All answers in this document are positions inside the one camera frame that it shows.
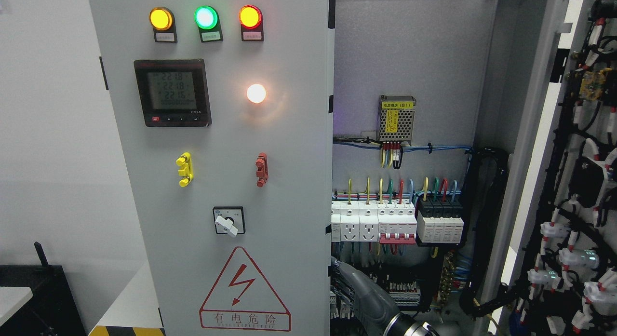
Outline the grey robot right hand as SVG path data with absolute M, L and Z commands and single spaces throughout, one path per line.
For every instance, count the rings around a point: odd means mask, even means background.
M 399 313 L 394 299 L 363 272 L 331 257 L 331 285 L 369 336 L 385 336 Z

